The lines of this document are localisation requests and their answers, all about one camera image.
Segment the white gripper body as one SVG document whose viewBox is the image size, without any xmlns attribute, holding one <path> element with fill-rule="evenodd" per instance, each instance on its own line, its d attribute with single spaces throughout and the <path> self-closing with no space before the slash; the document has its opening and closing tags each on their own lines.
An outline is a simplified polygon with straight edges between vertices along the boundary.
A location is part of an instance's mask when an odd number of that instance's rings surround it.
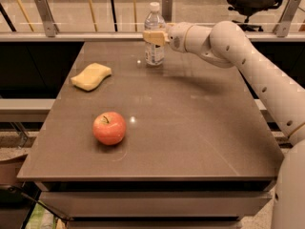
<svg viewBox="0 0 305 229">
<path fill-rule="evenodd" d="M 173 27 L 167 28 L 169 37 L 169 45 L 176 52 L 186 52 L 186 36 L 188 30 L 192 27 L 191 23 L 181 22 L 176 23 Z"/>
</svg>

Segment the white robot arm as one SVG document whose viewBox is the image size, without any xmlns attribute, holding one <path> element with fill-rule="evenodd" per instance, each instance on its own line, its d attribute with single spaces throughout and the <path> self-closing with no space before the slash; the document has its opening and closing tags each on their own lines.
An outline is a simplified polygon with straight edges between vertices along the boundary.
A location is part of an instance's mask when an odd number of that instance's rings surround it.
<svg viewBox="0 0 305 229">
<path fill-rule="evenodd" d="M 220 68 L 237 67 L 293 148 L 275 187 L 272 229 L 305 229 L 305 90 L 260 53 L 235 23 L 211 28 L 178 23 L 143 32 L 143 39 L 193 53 Z"/>
</svg>

